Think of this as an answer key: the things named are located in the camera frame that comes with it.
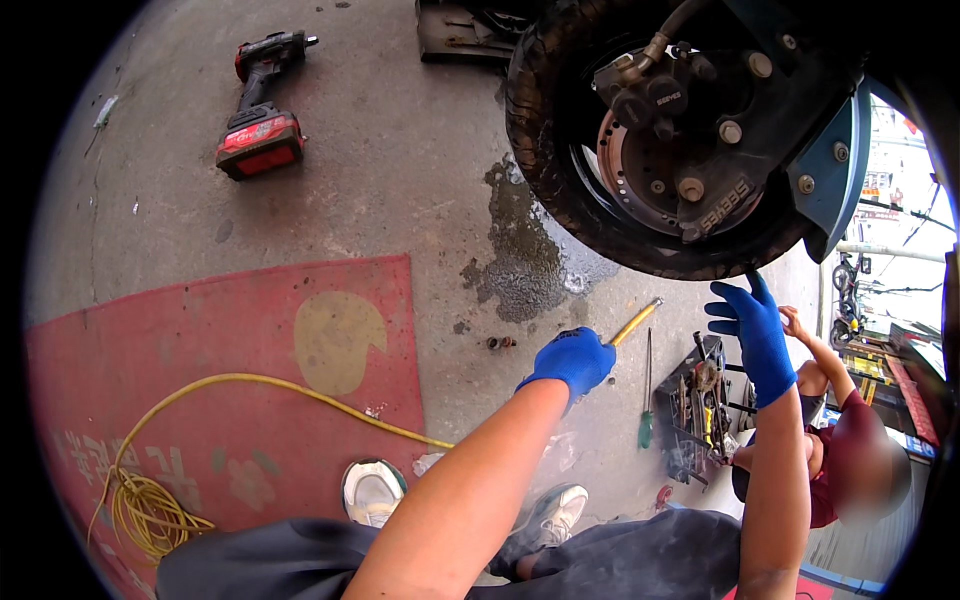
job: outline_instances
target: concrete floor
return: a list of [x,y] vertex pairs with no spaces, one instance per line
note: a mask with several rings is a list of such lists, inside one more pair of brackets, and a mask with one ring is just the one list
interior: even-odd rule
[[[320,43],[275,100],[309,135],[305,161],[231,181],[213,153],[240,95],[236,46],[299,28]],[[36,220],[26,326],[199,277],[408,252],[427,435],[466,436],[559,330],[585,324],[611,336],[663,296],[647,322],[656,386],[692,349],[691,332],[706,330],[708,284],[618,268],[544,216],[511,179],[502,85],[489,68],[421,64],[412,0],[154,2],[120,35],[64,130]],[[84,156],[113,94],[109,125]],[[763,273],[815,326],[820,271],[802,245]],[[656,446],[636,449],[640,331],[621,347],[615,385],[564,419],[531,487],[584,484],[581,528],[651,515],[667,483],[684,504],[737,511],[729,490],[676,484]],[[484,346],[505,335],[515,348]],[[735,362],[736,342],[728,348]],[[807,358],[797,344],[791,353],[798,365]]]

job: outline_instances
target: person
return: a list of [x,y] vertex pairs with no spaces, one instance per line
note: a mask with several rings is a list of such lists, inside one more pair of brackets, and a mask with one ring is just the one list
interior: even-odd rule
[[[758,274],[749,280],[752,293],[712,283],[726,302],[708,306],[729,319],[721,325],[740,339],[756,384],[758,452],[742,525],[671,510],[571,537],[588,501],[573,484],[516,518],[551,433],[615,363],[615,348],[580,327],[541,349],[514,395],[409,491],[384,461],[360,461],[342,489],[350,522],[304,517],[204,534],[160,561],[157,597],[719,599],[737,585],[740,598],[792,598],[810,510],[801,403],[776,303]],[[485,568],[511,583],[474,587]]]
[[[890,515],[910,489],[912,474],[906,450],[887,435],[879,415],[864,402],[840,357],[804,328],[797,309],[781,306],[779,311],[786,318],[783,333],[799,340],[813,354],[813,360],[797,369],[810,479],[810,528],[826,527],[838,518],[838,511],[843,513],[845,509],[849,522],[869,524]],[[839,440],[834,434],[836,427],[818,429],[811,424],[824,405],[828,384],[843,422]],[[722,466],[733,466],[733,492],[741,502],[747,498],[755,454],[756,447],[747,444],[731,457],[714,457]]]

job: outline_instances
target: maroon shirt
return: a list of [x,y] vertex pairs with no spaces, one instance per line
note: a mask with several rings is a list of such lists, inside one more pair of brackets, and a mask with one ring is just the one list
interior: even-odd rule
[[[874,409],[867,406],[867,403],[860,397],[860,393],[853,389],[847,400],[843,403],[840,412],[844,415],[844,423],[852,430],[863,430],[870,427],[875,419]],[[829,483],[827,473],[827,455],[830,452],[830,440],[833,438],[834,425],[817,429],[812,425],[806,427],[807,433],[812,433],[824,444],[824,462],[820,467],[821,475],[810,482],[810,529],[826,527],[837,519],[836,511],[833,510],[833,502],[830,500]]]

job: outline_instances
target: red battery pack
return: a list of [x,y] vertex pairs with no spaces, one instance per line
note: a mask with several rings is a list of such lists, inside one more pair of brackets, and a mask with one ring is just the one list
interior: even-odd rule
[[286,110],[268,110],[260,118],[228,130],[217,145],[217,167],[235,181],[301,160],[300,123]]

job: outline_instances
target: red mat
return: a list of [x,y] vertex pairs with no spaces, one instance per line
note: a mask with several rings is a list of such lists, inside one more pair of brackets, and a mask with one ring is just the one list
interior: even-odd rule
[[[403,255],[212,277],[30,329],[36,427],[67,510],[85,531],[133,425],[215,373],[288,379],[422,433],[412,315]],[[412,481],[425,450],[307,396],[228,382],[154,417],[125,463],[229,531],[288,516],[344,519],[340,483],[351,461],[382,457]],[[94,532],[92,554],[110,579],[131,598],[152,595],[154,570],[119,547],[107,515]]]

